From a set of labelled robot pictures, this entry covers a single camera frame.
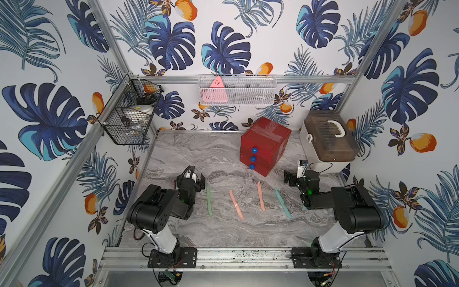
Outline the teal fruit knife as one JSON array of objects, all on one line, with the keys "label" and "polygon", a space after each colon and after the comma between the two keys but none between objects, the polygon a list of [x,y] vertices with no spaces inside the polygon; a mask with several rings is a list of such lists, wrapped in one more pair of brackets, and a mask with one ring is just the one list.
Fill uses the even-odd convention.
[{"label": "teal fruit knife", "polygon": [[282,198],[280,192],[279,192],[277,189],[275,189],[275,190],[274,190],[274,193],[275,193],[275,195],[276,195],[276,197],[277,197],[277,199],[278,199],[278,201],[279,201],[279,203],[280,203],[280,205],[281,205],[281,207],[282,207],[284,213],[286,214],[286,216],[287,216],[289,219],[292,219],[293,216],[291,215],[289,209],[286,207],[286,204],[285,204],[285,202],[284,202],[284,200],[283,200],[283,198]]}]

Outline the pink fruit knife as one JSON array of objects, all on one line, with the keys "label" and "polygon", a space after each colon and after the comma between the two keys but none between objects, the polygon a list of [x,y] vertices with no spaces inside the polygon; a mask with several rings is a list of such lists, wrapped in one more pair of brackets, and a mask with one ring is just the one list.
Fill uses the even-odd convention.
[{"label": "pink fruit knife", "polygon": [[265,205],[264,205],[263,193],[262,193],[262,187],[261,187],[260,181],[257,182],[257,192],[258,192],[259,204],[260,204],[261,210],[265,211]]},{"label": "pink fruit knife", "polygon": [[239,207],[239,204],[237,203],[237,201],[236,201],[236,199],[235,199],[233,190],[230,190],[230,191],[229,191],[229,196],[230,196],[230,198],[231,198],[231,200],[232,200],[232,202],[233,202],[233,205],[234,205],[234,207],[235,207],[235,210],[236,210],[236,213],[237,213],[238,217],[239,217],[241,220],[244,220],[245,218],[244,218],[243,213],[242,213],[242,211],[241,211],[241,209],[240,209],[240,207]]}]

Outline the red three-drawer box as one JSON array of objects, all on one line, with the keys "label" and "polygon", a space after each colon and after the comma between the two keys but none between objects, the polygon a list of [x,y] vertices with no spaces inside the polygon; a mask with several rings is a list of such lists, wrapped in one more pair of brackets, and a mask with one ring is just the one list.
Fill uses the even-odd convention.
[{"label": "red three-drawer box", "polygon": [[261,117],[241,137],[240,161],[267,177],[282,157],[292,131]]}]

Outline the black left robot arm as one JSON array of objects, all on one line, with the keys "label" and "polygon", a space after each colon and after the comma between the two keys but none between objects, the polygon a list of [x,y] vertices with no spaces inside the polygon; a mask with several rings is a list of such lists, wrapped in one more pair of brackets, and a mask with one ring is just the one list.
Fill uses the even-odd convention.
[{"label": "black left robot arm", "polygon": [[151,269],[196,267],[197,249],[180,246],[167,223],[171,216],[180,220],[190,218],[196,194],[206,187],[206,177],[197,174],[194,166],[188,166],[177,176],[175,183],[175,189],[149,185],[127,214],[127,221],[153,244],[148,256]]}]

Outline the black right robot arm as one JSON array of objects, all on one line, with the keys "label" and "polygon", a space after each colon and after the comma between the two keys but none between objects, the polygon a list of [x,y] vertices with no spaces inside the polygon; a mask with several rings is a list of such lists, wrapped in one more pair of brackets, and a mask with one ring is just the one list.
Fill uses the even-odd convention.
[{"label": "black right robot arm", "polygon": [[341,248],[364,234],[381,230],[385,219],[380,208],[361,185],[332,187],[319,190],[319,172],[305,170],[302,176],[283,172],[283,182],[300,191],[307,210],[332,209],[337,222],[306,248],[292,249],[291,259],[296,269],[330,269],[342,267]]}]

